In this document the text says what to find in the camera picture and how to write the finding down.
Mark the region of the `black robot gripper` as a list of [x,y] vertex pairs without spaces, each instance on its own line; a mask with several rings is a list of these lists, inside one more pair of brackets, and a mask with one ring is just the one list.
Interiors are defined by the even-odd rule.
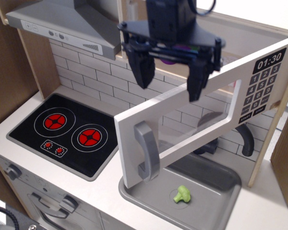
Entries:
[[[147,20],[118,25],[123,33],[123,50],[137,84],[146,89],[155,75],[155,58],[188,65],[189,101],[198,101],[209,75],[221,68],[225,40],[201,28],[194,4],[148,4]],[[198,46],[197,51],[174,46]]]

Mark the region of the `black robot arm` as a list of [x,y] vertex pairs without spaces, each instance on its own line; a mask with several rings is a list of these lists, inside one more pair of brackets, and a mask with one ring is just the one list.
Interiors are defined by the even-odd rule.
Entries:
[[148,0],[147,20],[118,25],[123,50],[137,84],[145,89],[155,75],[155,59],[189,67],[187,91],[197,101],[208,77],[222,66],[224,39],[201,28],[194,0]]

